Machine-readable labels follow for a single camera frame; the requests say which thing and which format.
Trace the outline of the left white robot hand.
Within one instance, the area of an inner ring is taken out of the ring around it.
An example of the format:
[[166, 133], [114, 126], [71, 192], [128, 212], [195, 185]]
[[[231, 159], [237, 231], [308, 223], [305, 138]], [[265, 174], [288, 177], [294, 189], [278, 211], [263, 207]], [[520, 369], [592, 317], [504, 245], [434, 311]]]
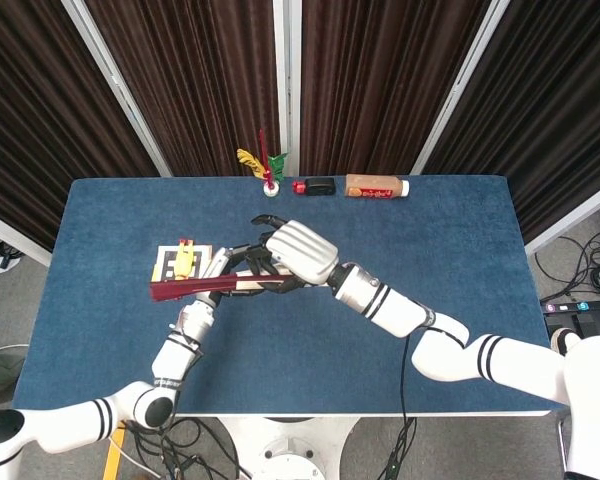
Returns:
[[[206, 268], [202, 277], [214, 278], [221, 275], [227, 275], [231, 270], [245, 260], [246, 250], [249, 248], [248, 244], [230, 247], [220, 248], [213, 256], [211, 263]], [[251, 290], [237, 290], [230, 289], [225, 291], [214, 291], [214, 292], [200, 292], [196, 294], [196, 299], [205, 302], [206, 304], [216, 308], [219, 306], [221, 300], [224, 297], [249, 297], [260, 295], [263, 293], [262, 289], [251, 289]]]

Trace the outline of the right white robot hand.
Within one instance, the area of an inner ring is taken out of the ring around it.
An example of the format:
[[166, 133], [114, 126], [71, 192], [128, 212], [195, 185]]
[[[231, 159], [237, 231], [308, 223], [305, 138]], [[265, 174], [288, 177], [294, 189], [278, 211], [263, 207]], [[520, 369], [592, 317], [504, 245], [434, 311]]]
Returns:
[[278, 275], [277, 267], [282, 266], [291, 273], [281, 283], [261, 283], [265, 290], [283, 294], [306, 285], [323, 285], [339, 262], [335, 245], [296, 220], [261, 214], [251, 223], [273, 227], [260, 236], [259, 245], [248, 254], [251, 270], [256, 275], [262, 270]]

